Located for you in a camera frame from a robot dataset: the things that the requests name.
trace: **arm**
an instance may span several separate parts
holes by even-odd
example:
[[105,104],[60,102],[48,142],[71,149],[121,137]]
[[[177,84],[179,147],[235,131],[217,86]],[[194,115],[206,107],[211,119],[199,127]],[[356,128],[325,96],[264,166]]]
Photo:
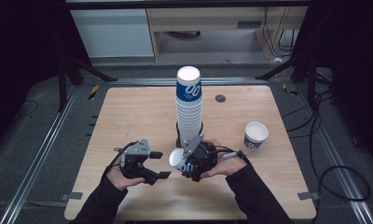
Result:
[[[216,140],[207,142],[219,146]],[[236,202],[247,215],[249,223],[292,223],[252,164],[239,157],[224,159],[222,158],[224,154],[217,154],[217,165],[201,174],[201,178],[226,175],[230,189],[235,193]]]
[[126,178],[120,172],[119,161],[120,158],[114,162],[108,175],[102,179],[99,186],[91,193],[76,219],[70,224],[109,224],[114,222],[117,208],[128,193],[127,187],[145,182],[141,177]]

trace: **hand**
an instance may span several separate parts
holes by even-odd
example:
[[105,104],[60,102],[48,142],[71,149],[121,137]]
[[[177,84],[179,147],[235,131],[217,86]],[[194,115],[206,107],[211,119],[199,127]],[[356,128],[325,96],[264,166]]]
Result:
[[[221,148],[219,147],[219,142],[215,139],[204,140],[203,142],[212,144],[213,146],[215,146],[216,149]],[[227,152],[217,153],[218,161],[216,163],[216,166],[212,170],[202,173],[200,175],[200,178],[212,177],[215,175],[233,175],[234,173],[241,170],[242,167],[247,165],[247,163],[245,163],[245,161],[242,160],[240,157],[230,157],[224,159],[222,158],[224,154],[227,154]]]
[[113,165],[117,164],[116,166],[111,167],[110,171],[108,172],[107,178],[110,182],[119,190],[124,190],[130,186],[136,186],[145,182],[145,179],[142,177],[137,177],[134,179],[126,178],[122,172],[120,172],[119,168],[120,157],[114,162]]

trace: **stack of paper cups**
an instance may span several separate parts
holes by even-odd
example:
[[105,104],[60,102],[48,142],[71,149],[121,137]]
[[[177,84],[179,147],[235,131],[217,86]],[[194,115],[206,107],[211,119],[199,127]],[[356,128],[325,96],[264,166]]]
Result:
[[177,124],[180,142],[200,133],[202,102],[200,72],[192,66],[182,67],[177,73]]

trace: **black sleeve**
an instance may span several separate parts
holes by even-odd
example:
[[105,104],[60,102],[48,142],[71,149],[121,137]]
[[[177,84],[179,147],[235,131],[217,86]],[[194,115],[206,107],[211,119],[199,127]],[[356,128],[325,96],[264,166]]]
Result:
[[249,223],[292,223],[251,163],[226,180]]
[[117,214],[117,208],[127,193],[127,189],[120,191],[114,187],[107,177],[104,178],[102,183],[86,200],[76,219],[70,222],[70,224],[113,223]]

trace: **table top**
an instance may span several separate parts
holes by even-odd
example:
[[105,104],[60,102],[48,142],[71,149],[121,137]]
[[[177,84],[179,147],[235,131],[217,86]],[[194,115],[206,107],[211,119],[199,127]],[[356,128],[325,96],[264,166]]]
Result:
[[[202,86],[203,133],[222,146],[242,149],[257,173],[292,219],[313,218],[311,200],[297,194],[308,191],[271,90],[267,86]],[[218,103],[215,96],[226,97]],[[252,151],[243,143],[250,121],[264,123],[268,139]],[[172,171],[154,186],[140,184],[129,193],[117,211],[123,220],[246,219],[225,177],[218,175],[199,183],[181,176],[169,164],[175,149],[175,87],[112,88],[108,91],[82,161],[65,217],[74,219],[90,193],[98,186],[105,166],[116,156],[115,147],[147,138],[152,151],[163,152],[160,160],[148,159],[145,167],[155,172]]]

